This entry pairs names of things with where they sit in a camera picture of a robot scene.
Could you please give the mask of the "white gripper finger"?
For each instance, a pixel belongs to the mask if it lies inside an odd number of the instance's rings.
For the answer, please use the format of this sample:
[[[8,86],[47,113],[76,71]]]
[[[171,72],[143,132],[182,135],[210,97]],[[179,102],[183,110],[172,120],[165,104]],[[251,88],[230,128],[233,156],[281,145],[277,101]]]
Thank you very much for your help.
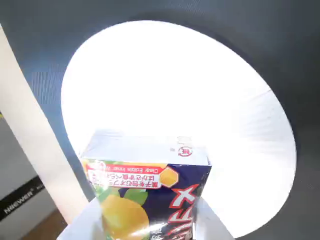
[[[235,239],[202,197],[199,197],[195,203],[193,237],[196,240]]]
[[[57,240],[103,240],[102,210],[97,198],[91,200],[79,216],[61,232]]]

